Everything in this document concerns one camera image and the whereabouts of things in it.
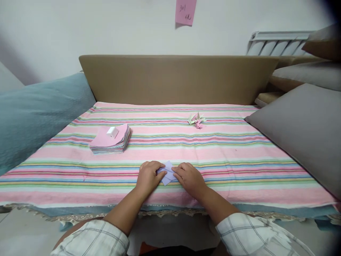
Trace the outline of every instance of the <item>radiator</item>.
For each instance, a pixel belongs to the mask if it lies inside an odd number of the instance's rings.
[[[310,55],[302,47],[313,31],[252,33],[247,55],[288,56]]]

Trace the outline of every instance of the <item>striped tablecloth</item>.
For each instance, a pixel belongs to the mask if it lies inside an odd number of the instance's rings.
[[[239,105],[138,106],[97,102],[25,162],[0,177],[0,205],[40,208],[106,206],[134,188],[144,161],[192,163],[206,183],[232,203],[281,208],[335,204],[301,166],[244,121],[257,111]],[[203,114],[196,129],[187,120]],[[93,155],[88,147],[99,126],[128,123],[123,154]],[[177,180],[162,183],[145,202],[199,207]]]

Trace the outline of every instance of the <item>beige sofa backrest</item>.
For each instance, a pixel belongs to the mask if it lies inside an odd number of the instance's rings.
[[[84,55],[79,57],[97,101],[137,105],[252,105],[277,57]]]

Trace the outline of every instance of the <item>hand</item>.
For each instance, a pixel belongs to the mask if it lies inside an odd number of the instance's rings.
[[[201,173],[190,163],[181,163],[172,167],[173,175],[178,179],[184,189],[195,199],[199,200],[208,189]]]
[[[156,174],[156,171],[162,167],[165,167],[165,165],[158,161],[147,161],[140,166],[135,188],[145,198],[147,198],[155,190],[162,178],[167,174],[166,171]]]

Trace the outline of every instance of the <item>white eraser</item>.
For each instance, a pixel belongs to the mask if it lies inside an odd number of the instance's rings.
[[[115,138],[116,135],[118,134],[118,129],[116,129],[116,127],[110,127],[109,130],[107,131],[107,135],[110,137]]]

